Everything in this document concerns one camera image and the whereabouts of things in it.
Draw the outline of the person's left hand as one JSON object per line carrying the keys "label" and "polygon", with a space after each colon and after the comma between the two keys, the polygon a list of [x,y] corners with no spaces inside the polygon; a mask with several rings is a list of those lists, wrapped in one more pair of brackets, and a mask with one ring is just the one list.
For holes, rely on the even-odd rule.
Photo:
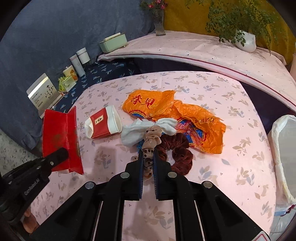
{"label": "person's left hand", "polygon": [[31,213],[30,207],[23,214],[23,227],[29,234],[32,234],[39,227],[35,216]]}

